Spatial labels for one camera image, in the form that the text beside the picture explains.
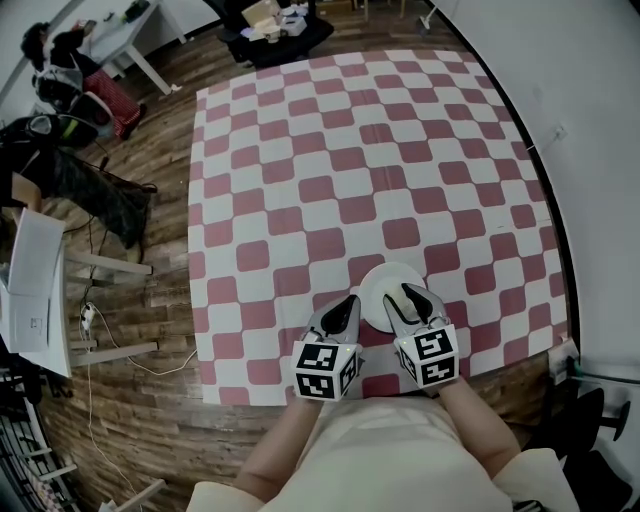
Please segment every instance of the red and white checkered mat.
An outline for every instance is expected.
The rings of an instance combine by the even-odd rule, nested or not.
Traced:
[[[473,56],[351,53],[198,92],[189,268],[204,400],[277,405],[314,309],[385,261],[416,269],[457,327],[465,375],[566,329],[553,223],[526,148]],[[349,396],[413,389],[362,324]]]

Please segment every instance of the white plate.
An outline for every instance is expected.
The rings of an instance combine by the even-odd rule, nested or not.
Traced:
[[[395,299],[399,292],[404,297],[404,292],[400,288],[402,283],[424,286],[424,281],[420,274],[404,263],[383,263],[371,269],[364,276],[358,290],[358,296],[362,301],[362,316],[374,329],[382,332],[393,332],[382,299],[385,294],[389,294]],[[406,305],[398,304],[398,306],[405,313],[407,320],[418,318],[413,307],[410,308],[410,311],[406,311],[404,307]]]

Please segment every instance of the wall outlet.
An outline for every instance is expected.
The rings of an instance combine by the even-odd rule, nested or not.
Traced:
[[[557,125],[555,130],[553,131],[554,140],[562,140],[567,136],[567,130],[564,129],[564,126],[561,124]]]

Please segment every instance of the wooden floor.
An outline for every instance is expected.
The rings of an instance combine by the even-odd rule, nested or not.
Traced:
[[[399,9],[399,2],[392,7],[373,3],[368,24],[362,13],[329,18],[335,34],[312,56],[392,48],[464,49],[437,17],[427,40],[417,35],[415,21],[418,14],[427,12],[425,4],[410,0],[404,20],[398,19]],[[146,234],[146,261],[155,267],[155,273],[142,281],[94,288],[89,299],[104,312],[119,344],[157,341],[158,353],[137,360],[164,371],[181,365],[195,349],[187,271],[187,190],[195,93],[247,71],[234,65],[215,30],[184,46],[162,50],[151,61],[169,83],[183,86],[182,90],[160,96],[139,71],[131,72],[121,83],[147,103],[149,113],[130,141],[112,141],[106,149],[112,173],[158,186]],[[101,153],[93,149],[88,157],[99,162]],[[71,227],[87,220],[86,213],[63,201],[48,205],[48,213],[65,219]],[[103,230],[97,221],[92,227],[97,251]],[[67,236],[68,246],[89,249],[87,229]],[[122,257],[124,251],[108,235],[102,254]],[[74,291],[74,331],[81,294],[82,289]],[[94,331],[101,345],[110,344],[104,329]],[[474,379],[473,384],[508,421],[536,425],[546,371],[545,356],[539,356]],[[86,510],[97,510],[100,502],[110,498],[124,502],[131,490],[91,443],[87,384],[87,369],[74,371],[68,381],[73,397],[47,394],[39,410],[56,453],[78,465],[69,480],[80,504]],[[137,491],[155,478],[168,483],[149,510],[184,510],[196,482],[229,482],[280,413],[276,407],[204,405],[196,358],[184,371],[163,377],[128,362],[101,364],[91,370],[91,389],[98,446]],[[526,430],[517,433],[526,437]]]

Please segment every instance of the box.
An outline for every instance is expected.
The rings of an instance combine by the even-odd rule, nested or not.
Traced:
[[[284,30],[288,36],[295,37],[302,34],[302,31],[307,28],[307,22],[304,21],[304,18],[285,18],[280,25],[280,28]]]
[[[419,388],[456,379],[460,374],[460,356],[453,325],[429,329],[393,342],[400,364]]]
[[[280,22],[280,5],[277,0],[260,0],[242,11],[242,16],[250,27],[255,28],[258,23],[273,18],[276,25]]]
[[[296,341],[291,370],[296,395],[338,402],[358,375],[360,345]]]

